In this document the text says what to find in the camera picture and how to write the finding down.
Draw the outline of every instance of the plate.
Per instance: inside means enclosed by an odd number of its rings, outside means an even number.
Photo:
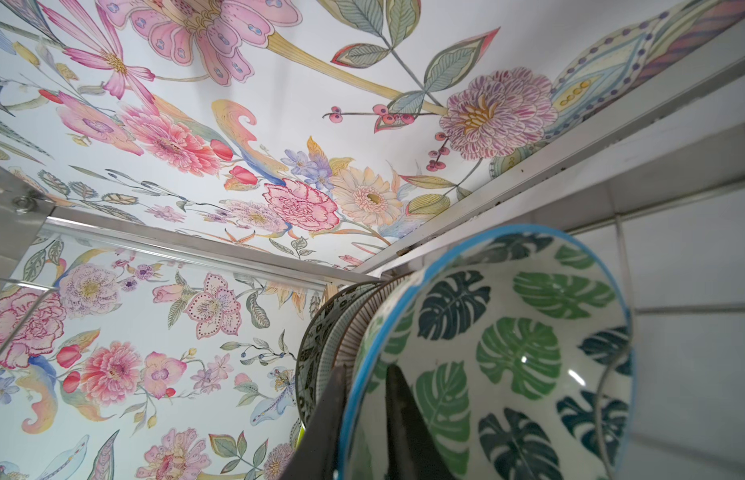
[[[456,246],[403,285],[362,341],[340,478],[387,474],[384,379],[393,362],[456,478],[606,476],[595,392],[629,326],[615,280],[588,247],[547,227],[506,226]],[[631,364],[619,363],[605,388],[614,465],[633,403]]]
[[[296,401],[298,403],[300,420],[303,422],[303,425],[309,425],[309,419],[314,412],[314,408],[316,408],[316,397],[314,396],[316,368],[319,366],[322,346],[327,339],[332,325],[338,320],[340,313],[351,302],[379,283],[379,280],[357,283],[331,296],[319,311],[316,312],[316,315],[314,315],[314,318],[306,329],[295,365]]]
[[[374,290],[367,291],[349,305],[339,317],[327,337],[320,356],[320,366],[316,373],[317,398],[322,396],[329,381],[329,373],[335,366],[346,366],[346,393],[351,389],[354,362],[362,335],[381,303],[389,296],[389,293],[397,288],[399,283],[405,281],[408,275],[398,276]],[[344,353],[341,353],[340,347],[344,342]],[[341,362],[337,361],[338,356],[341,356]]]

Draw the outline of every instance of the pink zinnia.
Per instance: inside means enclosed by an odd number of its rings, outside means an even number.
[[[41,3],[39,6],[41,6],[53,24],[56,24],[65,30],[66,33],[96,51],[93,54],[79,48],[66,48],[63,50],[63,53],[71,57],[71,60],[74,62],[80,63],[85,67],[114,71],[111,74],[111,78],[103,86],[105,91],[121,99],[124,91],[129,87],[138,96],[140,101],[146,105],[146,108],[158,113],[159,110],[154,105],[154,95],[138,80],[138,78],[142,78],[153,82],[154,74],[148,68],[128,67],[124,64],[122,43],[119,42],[117,31],[114,29],[114,25],[110,24],[105,10],[100,5],[95,5],[100,21],[108,33],[108,38],[103,35],[103,32],[95,24],[90,14],[82,8],[77,0],[60,0],[60,3],[63,4],[72,17],[79,21],[91,36],[82,32],[77,25],[55,10],[47,8],[41,5]]]
[[[268,191],[263,194],[282,220],[312,232],[329,230],[340,223],[335,215],[338,206],[327,195],[289,178],[284,183],[285,186],[266,184]]]
[[[558,116],[551,81],[528,68],[480,75],[447,101],[439,125],[466,160],[508,156],[543,139]]]
[[[220,159],[210,145],[185,124],[176,124],[166,114],[154,114],[147,108],[141,110],[125,105],[124,112],[119,117],[125,127],[146,144],[146,150],[156,158],[197,177],[217,175]]]
[[[135,392],[140,381],[140,355],[130,346],[111,342],[108,349],[95,350],[84,363],[81,377],[82,392],[102,406],[122,403]]]

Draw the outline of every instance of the monstera leaf print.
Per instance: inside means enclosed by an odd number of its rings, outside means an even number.
[[[416,379],[415,397],[423,421],[450,472],[464,475],[469,464],[469,447],[453,449],[444,440],[469,440],[469,390],[463,362],[444,363]]]
[[[507,260],[520,260],[530,256],[532,250],[540,252],[554,239],[539,234],[510,234],[499,236],[481,252],[458,260],[460,265],[497,264]]]
[[[615,300],[615,292],[604,282],[583,276],[529,274],[514,277],[514,292],[528,305],[556,319],[589,318],[583,305],[602,308]]]
[[[591,357],[592,360],[602,365],[608,365],[615,355],[623,350],[628,343],[628,331],[626,326],[617,326],[614,329],[601,330],[592,333],[583,341],[578,348]],[[622,375],[631,375],[631,357],[615,367],[615,371]]]
[[[430,340],[450,340],[479,320],[490,301],[490,287],[471,290],[483,280],[477,271],[467,270],[448,275],[431,289],[423,301],[418,318],[418,336]]]
[[[559,342],[550,326],[527,318],[503,317],[485,329],[476,346],[479,369],[493,383],[512,373],[512,391],[537,400],[556,386]]]
[[[479,420],[479,443],[505,480],[561,480],[559,457],[540,425],[524,413],[504,408],[506,432],[494,414]]]
[[[594,426],[594,402],[596,394],[581,390],[581,396],[589,403],[590,410],[581,407],[572,397],[562,398],[557,402],[557,412],[565,427],[589,452],[599,456],[597,431]],[[605,446],[610,464],[615,465],[615,454],[621,444],[623,430],[628,420],[628,405],[621,400],[605,397],[602,402],[602,428],[605,433]]]

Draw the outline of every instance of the blue flower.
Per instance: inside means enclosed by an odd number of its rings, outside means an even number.
[[[20,391],[19,388],[13,385],[14,382],[15,379],[11,376],[6,379],[0,379],[0,403],[7,405],[12,400],[10,395]]]
[[[316,163],[309,160],[309,157],[302,151],[295,153],[292,150],[284,150],[284,153],[287,158],[283,158],[282,163],[292,167],[290,171],[293,175],[307,176],[311,169],[316,168]]]

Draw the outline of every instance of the pink flower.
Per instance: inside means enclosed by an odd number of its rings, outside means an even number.
[[[174,222],[176,224],[182,224],[186,219],[185,215],[177,213],[175,210],[173,210],[172,206],[149,206],[148,210],[146,210],[146,213],[152,214],[156,216],[156,218],[161,218],[162,220]]]
[[[81,264],[60,280],[60,302],[74,318],[111,312],[119,301],[117,276],[99,266]]]
[[[236,225],[242,228],[257,228],[267,232],[281,232],[287,225],[268,205],[239,200],[222,200],[231,210],[230,216],[236,218]]]
[[[59,97],[63,106],[56,108],[55,111],[58,112],[60,120],[66,127],[87,135],[89,138],[114,145],[120,150],[136,155],[143,154],[143,149],[130,140],[127,132],[122,130],[122,127],[117,125],[111,117],[62,91]]]
[[[47,8],[41,5],[41,3],[39,6],[41,6],[53,24],[56,24],[66,31],[66,33],[95,50],[93,54],[79,50],[78,48],[66,48],[63,50],[63,53],[71,57],[71,60],[74,62],[80,63],[85,67],[114,71],[111,74],[111,78],[103,86],[105,91],[121,99],[124,91],[129,88],[146,105],[147,109],[158,113],[159,110],[154,105],[154,95],[138,80],[138,78],[142,78],[143,80],[153,82],[154,74],[148,68],[128,67],[124,64],[122,43],[119,42],[117,31],[114,29],[114,25],[109,23],[103,7],[95,5],[100,21],[106,28],[108,38],[103,35],[99,26],[95,24],[90,14],[82,8],[77,0],[60,0],[60,3],[68,10],[71,17],[75,18],[92,36],[84,33],[71,20],[57,13],[55,10]]]
[[[212,371],[212,374],[218,379],[225,380],[228,378],[228,372],[233,372],[233,366],[228,364],[231,355],[228,353],[220,358],[215,355],[215,362],[207,363],[207,368]]]
[[[175,302],[183,295],[183,285],[158,286],[154,289],[154,303]]]
[[[335,215],[338,206],[324,193],[308,185],[284,179],[286,186],[266,184],[263,198],[282,220],[316,232],[328,230],[340,223]]]
[[[192,447],[196,440],[196,430],[187,429],[176,433],[172,428],[162,437],[162,444],[152,446],[144,455],[148,467],[137,469],[138,478],[156,478],[156,480],[196,480],[202,468],[212,463],[210,457],[202,453],[205,449],[204,440],[200,440]]]
[[[439,125],[466,160],[508,156],[556,121],[550,95],[551,81],[528,68],[480,75],[448,99]]]
[[[204,292],[197,293],[184,312],[195,322],[196,338],[213,336],[223,330],[227,335],[236,335],[242,324],[239,313],[242,305],[236,301],[233,290],[228,290],[224,277],[207,274]]]
[[[135,392],[140,381],[140,355],[130,346],[111,342],[108,349],[95,350],[84,363],[82,392],[102,406],[122,403]]]
[[[263,478],[265,480],[277,480],[284,473],[285,467],[292,459],[292,449],[289,443],[281,443],[274,447],[263,464]]]
[[[119,118],[125,127],[146,144],[146,150],[156,158],[197,177],[218,174],[220,159],[210,145],[185,124],[176,124],[166,114],[153,113],[147,108],[140,110],[125,105],[123,109],[125,113]]]
[[[232,77],[244,82],[253,75],[252,67],[239,51],[243,42],[265,48],[268,37],[275,32],[273,25],[289,27],[302,20],[291,0],[98,3],[108,10],[109,19],[119,28],[129,18],[135,31],[148,40],[157,54],[176,64],[191,65],[191,44],[196,40],[207,73],[221,85],[231,84]]]
[[[162,398],[167,387],[177,383],[185,371],[186,364],[181,360],[167,358],[164,353],[152,352],[146,357],[143,388],[156,398]]]
[[[39,298],[37,292],[21,288],[0,300],[0,348]],[[60,295],[53,293],[39,303],[32,317],[13,338],[10,347],[0,355],[0,364],[9,369],[25,368],[30,356],[52,352],[52,342],[63,335],[64,320],[66,310],[60,304]]]

